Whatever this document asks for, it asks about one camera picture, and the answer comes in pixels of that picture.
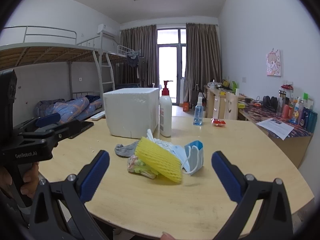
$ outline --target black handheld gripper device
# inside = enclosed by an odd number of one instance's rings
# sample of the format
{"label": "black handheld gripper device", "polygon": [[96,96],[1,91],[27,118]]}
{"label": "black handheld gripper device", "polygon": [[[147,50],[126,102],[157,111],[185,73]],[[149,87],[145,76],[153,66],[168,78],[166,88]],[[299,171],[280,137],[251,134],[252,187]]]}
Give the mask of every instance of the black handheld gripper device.
{"label": "black handheld gripper device", "polygon": [[238,205],[213,240],[237,240],[258,199],[263,199],[257,219],[243,240],[286,240],[293,237],[292,218],[283,181],[259,181],[244,175],[222,152],[212,154],[211,164],[230,200]]}
{"label": "black handheld gripper device", "polygon": [[52,149],[59,141],[79,133],[81,123],[74,120],[49,130],[36,131],[58,122],[60,115],[56,113],[43,118],[32,118],[13,127],[12,110],[16,85],[17,76],[14,70],[0,72],[0,166],[10,173],[10,192],[20,210],[28,215],[32,200],[20,192],[24,184],[23,175],[31,169],[32,163],[51,159]]}
{"label": "black handheld gripper device", "polygon": [[100,150],[78,175],[64,181],[39,181],[31,209],[29,232],[36,240],[77,240],[61,210],[59,200],[69,209],[76,227],[85,240],[108,240],[84,206],[90,201],[110,164],[109,153]]}

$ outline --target teal container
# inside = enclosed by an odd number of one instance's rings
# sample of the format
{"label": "teal container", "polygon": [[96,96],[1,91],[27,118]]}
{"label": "teal container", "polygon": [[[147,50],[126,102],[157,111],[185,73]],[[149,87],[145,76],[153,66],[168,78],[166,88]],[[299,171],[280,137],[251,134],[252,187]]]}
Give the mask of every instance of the teal container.
{"label": "teal container", "polygon": [[310,110],[307,131],[313,133],[316,128],[318,114]]}

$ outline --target metal screw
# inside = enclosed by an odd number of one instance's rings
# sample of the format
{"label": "metal screw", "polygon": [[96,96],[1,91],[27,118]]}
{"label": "metal screw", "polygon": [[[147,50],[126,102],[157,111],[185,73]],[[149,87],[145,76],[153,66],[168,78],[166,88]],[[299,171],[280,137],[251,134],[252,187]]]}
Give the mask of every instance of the metal screw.
{"label": "metal screw", "polygon": [[41,180],[39,181],[39,184],[40,184],[40,185],[44,185],[46,182],[47,182],[46,179],[41,179]]}
{"label": "metal screw", "polygon": [[245,176],[245,179],[248,180],[248,181],[253,181],[254,180],[254,176],[252,174],[247,174]]}
{"label": "metal screw", "polygon": [[282,179],[276,178],[276,184],[281,185],[283,183]]}
{"label": "metal screw", "polygon": [[70,174],[69,176],[68,176],[68,180],[69,181],[74,181],[76,179],[76,175],[75,174]]}

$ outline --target face mask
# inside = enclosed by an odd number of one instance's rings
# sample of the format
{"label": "face mask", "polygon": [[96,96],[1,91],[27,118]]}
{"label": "face mask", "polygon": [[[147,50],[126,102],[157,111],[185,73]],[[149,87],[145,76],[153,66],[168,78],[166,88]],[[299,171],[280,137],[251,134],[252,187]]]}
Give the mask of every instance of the face mask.
{"label": "face mask", "polygon": [[203,166],[203,145],[200,141],[189,143],[184,149],[174,145],[172,153],[180,159],[181,169],[184,168],[186,174],[193,175]]}

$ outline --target brown curtain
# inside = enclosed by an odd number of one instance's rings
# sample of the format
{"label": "brown curtain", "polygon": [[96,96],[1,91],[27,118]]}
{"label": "brown curtain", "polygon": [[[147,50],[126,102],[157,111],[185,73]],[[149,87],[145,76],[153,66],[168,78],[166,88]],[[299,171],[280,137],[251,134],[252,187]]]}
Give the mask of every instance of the brown curtain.
{"label": "brown curtain", "polygon": [[[157,50],[157,28],[156,25],[143,26],[121,31],[120,44],[134,50],[140,50],[145,58],[147,68],[142,73],[140,79],[144,79],[144,86],[152,83],[159,86],[159,67]],[[126,63],[121,71],[123,83],[137,83],[137,70],[128,66]]]}
{"label": "brown curtain", "polygon": [[220,46],[215,25],[187,24],[187,61],[183,85],[184,102],[191,102],[196,84],[203,90],[212,79],[221,82]]}

